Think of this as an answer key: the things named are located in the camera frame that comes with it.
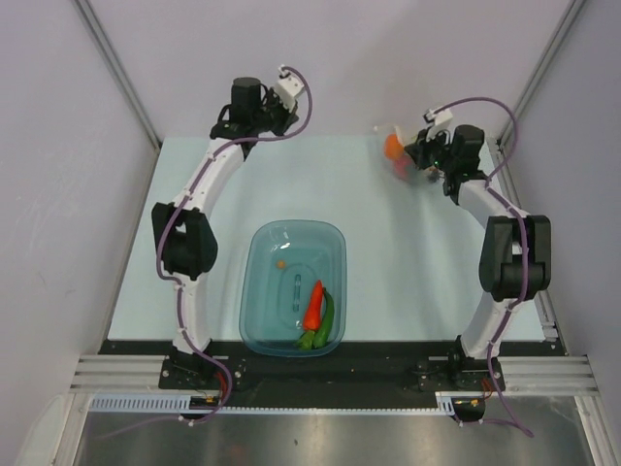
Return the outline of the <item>clear zip top bag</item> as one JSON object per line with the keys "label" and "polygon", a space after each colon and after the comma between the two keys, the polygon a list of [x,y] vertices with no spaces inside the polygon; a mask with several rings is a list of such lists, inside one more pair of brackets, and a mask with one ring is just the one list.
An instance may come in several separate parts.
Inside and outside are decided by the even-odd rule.
{"label": "clear zip top bag", "polygon": [[384,165],[397,179],[409,184],[436,183],[440,179],[437,169],[419,169],[414,164],[405,151],[406,144],[413,143],[414,137],[408,135],[401,126],[383,123],[376,125],[374,132],[384,157]]}

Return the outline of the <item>red apple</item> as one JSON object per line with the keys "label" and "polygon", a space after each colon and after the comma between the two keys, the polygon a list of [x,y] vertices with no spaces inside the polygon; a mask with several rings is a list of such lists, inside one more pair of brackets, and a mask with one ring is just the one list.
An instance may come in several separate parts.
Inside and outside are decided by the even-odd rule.
{"label": "red apple", "polygon": [[410,179],[412,160],[409,156],[403,155],[399,159],[395,159],[392,164],[394,173],[399,179],[404,181],[408,181]]}

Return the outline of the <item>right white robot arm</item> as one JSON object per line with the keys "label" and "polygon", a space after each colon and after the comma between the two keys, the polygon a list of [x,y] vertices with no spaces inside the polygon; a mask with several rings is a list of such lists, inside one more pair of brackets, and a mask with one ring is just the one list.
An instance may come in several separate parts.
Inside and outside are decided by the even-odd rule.
{"label": "right white robot arm", "polygon": [[405,146],[417,169],[441,172],[443,194],[485,229],[478,263],[483,294],[459,337],[464,355],[447,365],[448,379],[459,389],[481,380],[477,359],[498,355],[514,315],[551,281],[550,219],[517,208],[492,186],[479,168],[483,145],[484,132],[465,124],[451,136],[433,127],[422,129]]}

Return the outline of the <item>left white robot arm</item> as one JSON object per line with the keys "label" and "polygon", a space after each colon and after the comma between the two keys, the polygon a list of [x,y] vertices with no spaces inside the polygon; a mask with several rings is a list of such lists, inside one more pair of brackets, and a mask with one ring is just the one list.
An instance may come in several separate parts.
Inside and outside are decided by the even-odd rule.
{"label": "left white robot arm", "polygon": [[234,79],[230,102],[220,110],[199,166],[173,201],[151,209],[156,273],[174,287],[178,335],[173,345],[182,353],[201,352],[212,339],[205,281],[218,254],[210,224],[215,202],[258,143],[290,139],[305,129],[308,117],[297,130],[290,129],[299,120],[303,94],[311,94],[308,85],[287,66],[270,87],[252,77]]}

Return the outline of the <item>orange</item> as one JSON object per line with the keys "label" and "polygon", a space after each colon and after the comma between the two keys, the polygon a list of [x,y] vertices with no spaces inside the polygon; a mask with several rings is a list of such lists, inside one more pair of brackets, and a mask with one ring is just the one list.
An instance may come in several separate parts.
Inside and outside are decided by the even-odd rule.
{"label": "orange", "polygon": [[384,156],[392,161],[399,159],[404,155],[404,146],[400,142],[396,133],[391,133],[385,138],[383,152]]}

